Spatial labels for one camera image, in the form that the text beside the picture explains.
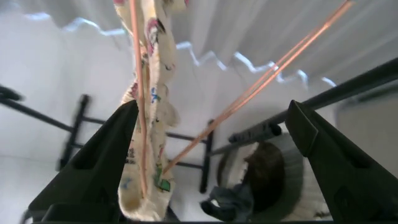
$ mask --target beige cloth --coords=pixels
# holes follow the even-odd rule
[[[114,0],[116,12],[126,30],[131,32],[129,2]],[[184,0],[136,0],[141,44],[142,75],[144,79],[145,114],[147,124],[147,197],[142,198],[140,158],[142,157],[141,126],[137,118],[120,185],[119,204],[125,216],[135,220],[161,221],[169,204],[175,182],[170,171],[162,174],[168,164],[164,152],[168,126],[177,125],[176,110],[168,101],[165,83],[175,71],[176,46],[167,16],[174,10],[185,9]],[[138,83],[135,79],[122,103],[136,100]]]

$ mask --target white wall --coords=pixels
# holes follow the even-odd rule
[[[63,32],[51,20],[30,21],[17,9],[0,13],[0,30],[0,83],[26,96],[24,105],[66,124],[72,123],[78,99],[84,93],[92,97],[92,117],[106,119],[117,108],[132,77],[125,36],[101,35],[89,25],[75,32]],[[182,122],[171,131],[192,136],[262,75],[251,73],[239,61],[225,71],[216,60],[197,67],[188,50],[178,52],[177,66],[178,72],[169,85],[170,100]],[[319,80],[312,82],[308,90],[298,79],[285,84],[272,82],[217,128],[215,147],[226,144],[233,132],[286,109],[291,99],[302,101],[328,88]],[[332,112],[326,108],[322,114],[333,122]],[[0,216],[5,217],[5,223],[15,223],[56,175],[55,162],[67,133],[3,106],[0,123]],[[86,124],[80,142],[90,138],[97,128]],[[169,157],[187,144],[169,139]],[[197,146],[185,161],[200,164],[203,148]],[[208,192],[215,184],[217,160],[212,161]],[[215,220],[199,207],[199,202],[207,197],[198,192],[200,171],[176,167],[173,172],[177,188],[171,206],[177,216],[184,221]]]

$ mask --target black pole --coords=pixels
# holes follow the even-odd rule
[[[31,117],[36,118],[38,120],[41,120],[41,121],[43,121],[43,122],[45,122],[47,124],[51,124],[52,126],[60,128],[62,130],[65,130],[65,131],[71,131],[72,130],[72,127],[70,127],[70,126],[68,126],[66,124],[63,124],[63,123],[61,123],[59,121],[56,121],[56,120],[54,120],[54,119],[52,119],[52,118],[50,118],[50,117],[48,117],[48,116],[46,116],[46,115],[44,115],[42,113],[37,112],[36,110],[30,109],[30,108],[28,108],[28,107],[26,107],[24,105],[21,105],[21,104],[15,102],[15,101],[0,97],[0,104],[6,105],[6,106],[8,106],[8,107],[10,107],[10,108],[12,108],[12,109],[14,109],[16,111],[19,111],[19,112],[24,113],[24,114],[26,114],[28,116],[31,116]]]
[[[207,154],[211,153],[213,147],[213,137],[214,137],[214,131],[212,131],[209,135],[207,135],[206,151],[205,151],[205,156],[203,157],[203,167],[201,168],[201,181],[199,188],[199,192],[202,194],[206,193],[209,181],[210,156],[207,156]]]
[[[90,101],[90,98],[88,97],[88,95],[83,95],[81,97],[80,107],[75,116],[75,122],[74,122],[72,130],[70,132],[68,142],[65,145],[65,149],[63,150],[62,156],[57,165],[58,171],[63,169],[66,166],[66,164],[68,163],[68,161],[70,160],[70,157],[73,152],[73,148],[76,146],[76,138],[78,136],[81,123],[83,122],[83,117],[84,117],[84,114],[87,109],[89,101]]]
[[[375,87],[384,85],[398,78],[398,58],[395,58],[385,64],[382,64],[368,72],[344,82],[328,91],[320,93],[313,98],[304,101],[302,104],[313,110],[339,102],[351,96],[371,90]],[[236,142],[239,136],[252,129],[262,128],[268,123],[280,124],[286,119],[287,110],[267,119],[244,131],[233,134],[228,138],[230,142]]]

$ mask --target cloth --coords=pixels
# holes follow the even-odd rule
[[[125,0],[114,0],[123,26],[132,35],[131,12]],[[139,118],[132,135],[129,151],[119,185],[119,204],[125,216],[135,220],[161,221],[165,217],[175,182],[170,171],[162,174],[168,160],[164,152],[168,126],[178,124],[175,108],[169,103],[169,81],[175,71],[176,46],[167,15],[175,9],[184,9],[183,0],[135,1],[141,45],[141,65],[144,82],[145,117],[147,125],[147,167],[140,167],[142,136]],[[137,100],[138,81],[135,79],[122,103]],[[146,170],[147,197],[142,198],[140,170]]]
[[[237,184],[232,189],[215,187],[209,199],[200,203],[201,209],[224,222],[247,222],[254,199],[249,184]]]

